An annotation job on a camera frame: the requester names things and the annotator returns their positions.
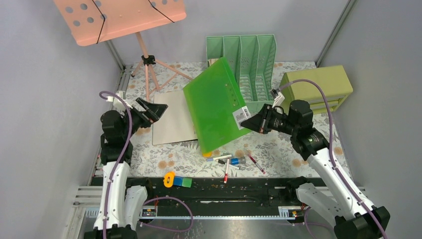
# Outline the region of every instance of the white sticker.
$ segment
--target white sticker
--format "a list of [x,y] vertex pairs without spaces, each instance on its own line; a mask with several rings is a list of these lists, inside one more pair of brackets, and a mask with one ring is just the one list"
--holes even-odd
[[239,130],[241,130],[243,129],[243,127],[240,126],[240,123],[251,118],[251,115],[248,110],[248,107],[244,106],[236,110],[235,112],[233,112],[233,117],[234,117],[234,121],[236,121],[237,127],[239,128]]

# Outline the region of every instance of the floral tablecloth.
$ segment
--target floral tablecloth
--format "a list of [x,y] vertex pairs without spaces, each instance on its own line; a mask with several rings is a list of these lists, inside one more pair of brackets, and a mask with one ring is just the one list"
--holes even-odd
[[[204,62],[197,63],[174,63],[171,66],[193,78],[199,75],[206,67]],[[315,68],[314,62],[276,62],[274,64],[272,86],[280,84],[285,72]],[[163,84],[173,72],[166,68],[154,66],[157,80]],[[159,93],[180,91],[189,82],[188,79],[177,76],[167,84]],[[145,98],[145,74],[142,69],[130,79],[126,92],[127,100],[135,105],[135,99]],[[314,127],[320,130],[328,138],[327,114],[314,116]],[[198,141],[188,141],[163,145],[152,145],[152,129],[140,128],[131,138],[133,155],[130,167],[132,177],[162,177],[169,171],[174,171],[178,176],[186,177],[223,177],[225,166],[216,162],[206,162],[202,157]],[[247,163],[240,165],[240,169],[230,168],[231,177],[318,177],[318,174],[303,161],[291,147],[289,136],[275,131],[262,135],[251,132],[240,137],[213,152],[213,156],[226,153],[241,157],[244,150],[249,150],[265,169],[266,174],[247,159]],[[334,153],[340,164],[348,172],[348,166],[343,155],[337,131],[334,127]],[[98,160],[96,175],[101,175],[101,164]]]

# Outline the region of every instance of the black elastic cord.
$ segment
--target black elastic cord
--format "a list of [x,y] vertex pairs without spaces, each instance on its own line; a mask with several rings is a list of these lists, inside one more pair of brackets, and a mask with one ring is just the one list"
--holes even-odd
[[151,7],[153,7],[155,10],[157,10],[157,12],[161,13],[163,16],[165,16],[167,19],[169,19],[172,23],[174,23],[172,19],[170,19],[168,16],[164,15],[164,13],[160,12],[160,10],[158,10],[156,7],[154,7],[154,5],[151,3],[150,0],[148,0],[148,2],[149,2],[149,4],[151,4]]
[[101,30],[100,33],[98,34],[98,39],[97,39],[97,44],[100,41],[100,36],[101,36],[101,32],[103,31],[103,27],[104,27],[104,23],[106,22],[106,16],[104,16],[104,14],[101,12],[100,8],[97,6],[97,4],[94,2],[94,0],[91,0],[93,2],[93,4],[97,7],[98,11],[101,13],[101,16],[103,17],[103,24],[101,26]]

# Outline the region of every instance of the marker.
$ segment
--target marker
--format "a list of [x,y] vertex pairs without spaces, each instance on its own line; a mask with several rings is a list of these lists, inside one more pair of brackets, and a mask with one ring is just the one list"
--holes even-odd
[[[225,162],[223,160],[221,160],[221,159],[217,160],[217,162],[218,163],[221,163],[221,164],[225,164]],[[240,169],[239,167],[234,166],[233,164],[230,164],[229,167],[232,167],[232,168],[235,168],[235,169]]]
[[225,167],[224,183],[227,183],[227,179],[228,179],[228,166],[230,165],[230,158],[227,159],[226,165],[227,166]]
[[248,154],[248,156],[249,156],[249,158],[252,160],[252,162],[259,168],[259,170],[261,170],[261,172],[263,173],[263,174],[265,174],[265,171],[264,171],[264,169],[261,167],[261,166],[259,166],[259,164],[255,161],[255,159],[253,159],[252,158],[252,156],[250,155],[250,154]]
[[223,156],[215,157],[215,158],[207,158],[207,162],[216,161],[218,159],[225,159],[225,158],[231,158],[231,154],[223,155]]

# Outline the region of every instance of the green plastic file folder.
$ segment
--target green plastic file folder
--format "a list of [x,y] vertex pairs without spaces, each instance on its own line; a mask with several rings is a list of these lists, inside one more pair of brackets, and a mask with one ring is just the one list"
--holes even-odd
[[187,84],[183,92],[202,153],[250,132],[239,129],[238,123],[250,116],[225,57]]

